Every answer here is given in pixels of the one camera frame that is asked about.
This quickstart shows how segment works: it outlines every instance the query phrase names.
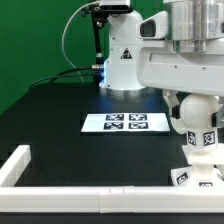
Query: white frame rail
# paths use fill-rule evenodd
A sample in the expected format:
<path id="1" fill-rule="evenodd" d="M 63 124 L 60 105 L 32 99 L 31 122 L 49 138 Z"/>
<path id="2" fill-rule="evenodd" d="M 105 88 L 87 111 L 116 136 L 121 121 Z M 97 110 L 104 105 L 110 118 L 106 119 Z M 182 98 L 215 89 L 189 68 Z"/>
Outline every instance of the white frame rail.
<path id="1" fill-rule="evenodd" d="M 14 187 L 31 160 L 19 146 L 0 170 L 0 212 L 224 212 L 224 189 L 185 187 Z"/>

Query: white cable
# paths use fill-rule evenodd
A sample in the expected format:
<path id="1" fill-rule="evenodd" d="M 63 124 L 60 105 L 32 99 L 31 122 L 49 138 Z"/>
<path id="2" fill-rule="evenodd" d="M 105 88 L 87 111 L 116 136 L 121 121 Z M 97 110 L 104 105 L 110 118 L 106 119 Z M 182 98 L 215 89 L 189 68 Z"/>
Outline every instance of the white cable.
<path id="1" fill-rule="evenodd" d="M 95 1 L 95 2 L 91 2 L 91 3 L 88 3 L 86 5 L 83 5 L 82 7 L 80 7 L 72 16 L 71 18 L 69 19 L 69 21 L 67 22 L 66 26 L 65 26 L 65 29 L 64 29 L 64 32 L 63 32 L 63 35 L 62 35 L 62 42 L 61 42 L 61 46 L 62 46 L 62 53 L 65 57 L 65 59 L 67 60 L 67 62 L 73 67 L 73 68 L 76 68 L 76 66 L 69 60 L 68 56 L 66 55 L 66 52 L 65 52 L 65 36 L 67 34 L 67 30 L 68 30 L 68 27 L 69 25 L 71 24 L 72 20 L 75 18 L 75 16 L 82 10 L 84 9 L 85 7 L 88 7 L 90 5 L 95 5 L 97 2 L 100 2 L 100 1 Z"/>

